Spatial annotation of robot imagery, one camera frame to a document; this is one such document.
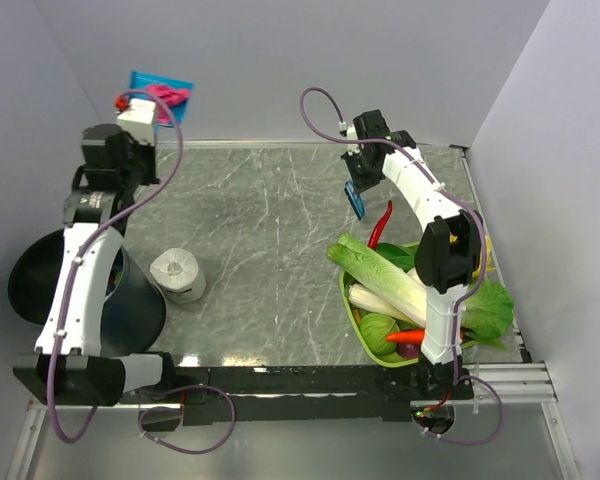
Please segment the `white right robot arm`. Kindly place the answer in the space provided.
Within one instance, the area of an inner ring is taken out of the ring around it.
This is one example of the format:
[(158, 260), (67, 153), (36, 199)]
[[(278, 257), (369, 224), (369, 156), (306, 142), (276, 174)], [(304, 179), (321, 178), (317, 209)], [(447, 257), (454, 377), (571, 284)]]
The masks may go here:
[(358, 218), (365, 214), (361, 194), (380, 181), (391, 181), (417, 217), (423, 234), (415, 268), (426, 286), (425, 336), (421, 351), (431, 363), (416, 375), (418, 390), (439, 398), (452, 384), (443, 365), (457, 359), (460, 306), (467, 298), (473, 272), (479, 268), (484, 229), (468, 206), (445, 192), (426, 165), (415, 141), (404, 130), (392, 132), (378, 110), (364, 112), (351, 124), (339, 122), (348, 144), (342, 155), (350, 179), (344, 192)]

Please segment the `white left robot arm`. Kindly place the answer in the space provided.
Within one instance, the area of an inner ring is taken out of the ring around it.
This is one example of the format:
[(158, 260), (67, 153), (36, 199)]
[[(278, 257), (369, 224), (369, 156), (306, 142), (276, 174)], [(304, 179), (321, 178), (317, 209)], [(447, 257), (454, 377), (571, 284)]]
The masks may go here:
[(164, 402), (176, 393), (172, 356), (150, 349), (166, 302), (122, 245), (121, 212), (139, 186), (159, 181), (155, 143), (153, 126), (99, 124), (82, 134), (53, 300), (33, 353), (13, 367), (45, 405), (113, 406), (136, 390)]

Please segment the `blue plastic dustpan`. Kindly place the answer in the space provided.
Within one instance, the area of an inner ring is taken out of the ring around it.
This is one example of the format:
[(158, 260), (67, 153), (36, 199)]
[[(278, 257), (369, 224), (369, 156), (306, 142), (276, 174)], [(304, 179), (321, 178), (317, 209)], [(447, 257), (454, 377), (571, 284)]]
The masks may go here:
[(195, 84), (185, 80), (132, 70), (129, 88), (152, 92), (172, 111), (178, 124), (181, 124)]

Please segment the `pink paper scrap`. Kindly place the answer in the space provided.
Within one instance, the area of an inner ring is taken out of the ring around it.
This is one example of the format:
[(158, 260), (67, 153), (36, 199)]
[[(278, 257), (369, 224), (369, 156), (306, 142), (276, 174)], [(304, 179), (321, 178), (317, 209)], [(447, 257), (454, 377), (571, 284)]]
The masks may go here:
[(159, 97), (172, 111), (177, 123), (182, 122), (193, 85), (173, 86), (167, 84), (151, 84), (146, 90)]

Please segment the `blue hand brush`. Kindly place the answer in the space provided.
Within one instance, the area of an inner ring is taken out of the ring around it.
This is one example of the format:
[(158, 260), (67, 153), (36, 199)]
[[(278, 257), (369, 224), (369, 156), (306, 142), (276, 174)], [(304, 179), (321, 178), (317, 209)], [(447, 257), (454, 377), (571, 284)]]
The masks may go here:
[(365, 204), (362, 197), (356, 192), (355, 185), (352, 180), (345, 182), (344, 193), (356, 218), (358, 220), (362, 220), (366, 213)]

